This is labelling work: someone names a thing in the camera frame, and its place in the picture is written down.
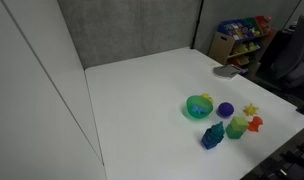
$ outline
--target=green bowl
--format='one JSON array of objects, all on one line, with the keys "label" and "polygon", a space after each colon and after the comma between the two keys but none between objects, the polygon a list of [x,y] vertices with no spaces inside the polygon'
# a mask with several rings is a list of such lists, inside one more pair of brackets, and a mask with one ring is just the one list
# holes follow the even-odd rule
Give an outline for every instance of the green bowl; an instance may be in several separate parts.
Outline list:
[{"label": "green bowl", "polygon": [[186,107],[189,114],[196,119],[207,117],[213,110],[211,101],[202,96],[189,97],[186,101]]}]

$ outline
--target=purple ball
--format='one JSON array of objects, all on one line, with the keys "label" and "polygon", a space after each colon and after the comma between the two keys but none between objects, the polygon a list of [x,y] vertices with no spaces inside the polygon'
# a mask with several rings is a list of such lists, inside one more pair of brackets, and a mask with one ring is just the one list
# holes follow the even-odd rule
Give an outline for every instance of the purple ball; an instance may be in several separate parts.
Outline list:
[{"label": "purple ball", "polygon": [[222,117],[229,117],[233,114],[234,108],[232,104],[228,102],[221,103],[219,108],[218,108],[218,113]]}]

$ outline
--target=yellow star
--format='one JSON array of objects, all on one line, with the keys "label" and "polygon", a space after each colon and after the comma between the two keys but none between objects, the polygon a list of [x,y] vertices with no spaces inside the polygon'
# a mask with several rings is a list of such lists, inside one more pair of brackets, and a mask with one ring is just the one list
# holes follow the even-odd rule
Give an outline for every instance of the yellow star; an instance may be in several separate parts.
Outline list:
[{"label": "yellow star", "polygon": [[259,110],[258,107],[254,107],[253,104],[251,103],[250,106],[245,106],[243,112],[247,115],[247,116],[253,116],[253,115],[257,115],[257,110]]},{"label": "yellow star", "polygon": [[205,99],[208,99],[213,104],[213,99],[210,97],[209,94],[202,94],[201,96],[204,97]]}]

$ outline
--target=shelf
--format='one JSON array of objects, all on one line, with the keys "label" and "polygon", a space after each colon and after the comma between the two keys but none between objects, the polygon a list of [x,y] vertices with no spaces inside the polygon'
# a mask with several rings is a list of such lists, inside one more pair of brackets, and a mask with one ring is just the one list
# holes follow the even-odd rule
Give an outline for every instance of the shelf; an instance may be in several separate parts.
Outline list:
[{"label": "shelf", "polygon": [[244,66],[249,63],[249,59],[245,56],[240,56],[238,58],[233,58],[228,60],[228,64],[234,64],[237,67]]},{"label": "shelf", "polygon": [[234,58],[234,57],[237,57],[237,56],[241,56],[241,55],[244,55],[244,54],[248,54],[248,53],[251,53],[251,52],[255,52],[255,51],[259,50],[259,49],[260,48],[258,48],[256,50],[252,50],[252,51],[247,51],[247,52],[243,52],[243,53],[233,54],[233,55],[228,56],[228,59]]},{"label": "shelf", "polygon": [[248,66],[248,65],[253,64],[253,63],[256,63],[256,61],[249,61],[246,64],[242,64],[241,67]]},{"label": "shelf", "polygon": [[263,35],[260,35],[260,36],[253,36],[253,37],[248,37],[248,38],[238,39],[238,40],[235,39],[235,43],[243,43],[243,42],[246,42],[246,41],[251,41],[253,39],[258,39],[258,38],[262,38],[262,37],[266,37],[266,36],[268,36],[268,34],[263,34]]}]

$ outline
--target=toy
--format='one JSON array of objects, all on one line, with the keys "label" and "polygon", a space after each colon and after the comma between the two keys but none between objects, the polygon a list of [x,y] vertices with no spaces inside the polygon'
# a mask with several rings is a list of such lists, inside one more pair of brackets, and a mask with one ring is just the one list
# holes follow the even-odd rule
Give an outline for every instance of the toy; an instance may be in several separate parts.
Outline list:
[{"label": "toy", "polygon": [[240,139],[248,127],[249,123],[244,117],[234,116],[225,131],[230,139]]},{"label": "toy", "polygon": [[213,104],[202,96],[191,96],[186,101],[188,113],[196,118],[202,119],[208,116],[213,110]]},{"label": "toy", "polygon": [[245,106],[243,112],[247,115],[247,116],[253,116],[254,114],[257,115],[257,110],[259,110],[258,107],[254,107],[253,104],[251,103],[250,106]]},{"label": "toy", "polygon": [[197,114],[204,114],[205,113],[205,109],[204,108],[196,106],[196,105],[192,106],[192,111],[194,113],[197,113]]},{"label": "toy", "polygon": [[245,44],[239,44],[239,45],[236,45],[234,47],[236,49],[237,52],[239,53],[243,53],[243,52],[248,52],[248,48],[246,48],[246,45]]},{"label": "toy", "polygon": [[258,25],[262,29],[263,34],[269,34],[271,29],[269,27],[269,23],[272,20],[271,17],[257,16],[255,17]]},{"label": "toy", "polygon": [[241,31],[242,31],[243,34],[248,34],[249,28],[248,27],[243,27]]},{"label": "toy", "polygon": [[249,131],[259,132],[259,126],[263,125],[263,120],[259,116],[254,116],[252,122],[249,122]]},{"label": "toy", "polygon": [[202,137],[202,144],[206,149],[215,147],[224,138],[224,128],[222,121],[218,124],[213,125],[211,128],[205,131]]},{"label": "toy", "polygon": [[254,33],[255,33],[255,28],[252,27],[252,28],[250,29],[250,31],[254,34]]},{"label": "toy", "polygon": [[250,42],[249,43],[249,51],[255,51],[257,48],[256,46],[254,45],[254,42]]},{"label": "toy", "polygon": [[202,94],[201,96],[204,97],[205,99],[208,99],[211,103],[213,103],[213,99],[209,94]]},{"label": "toy", "polygon": [[254,36],[260,36],[261,35],[261,32],[260,31],[255,31],[254,32]]},{"label": "toy", "polygon": [[234,108],[232,104],[228,102],[221,103],[217,111],[218,115],[223,118],[230,117],[233,114],[233,112],[234,112]]},{"label": "toy", "polygon": [[243,39],[243,33],[241,29],[235,29],[235,32],[241,39]]},{"label": "toy", "polygon": [[232,36],[233,36],[233,38],[235,39],[235,40],[239,40],[240,39],[240,37],[237,35],[237,33],[235,32],[235,30],[231,30],[230,31],[231,33],[232,33]]}]

